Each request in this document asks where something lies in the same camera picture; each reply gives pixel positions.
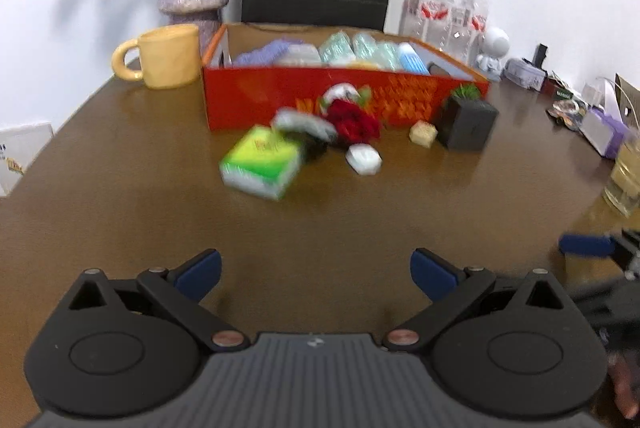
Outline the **person's right hand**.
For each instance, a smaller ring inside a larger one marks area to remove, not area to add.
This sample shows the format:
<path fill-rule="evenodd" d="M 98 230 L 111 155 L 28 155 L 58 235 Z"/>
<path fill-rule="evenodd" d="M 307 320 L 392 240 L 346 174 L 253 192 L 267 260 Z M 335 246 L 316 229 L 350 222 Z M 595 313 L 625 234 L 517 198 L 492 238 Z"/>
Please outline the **person's right hand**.
<path fill-rule="evenodd" d="M 608 376 L 614 385 L 617 408 L 626 419 L 633 419 L 639 413 L 639 401 L 631 387 L 631 370 L 619 354 L 608 357 Z"/>

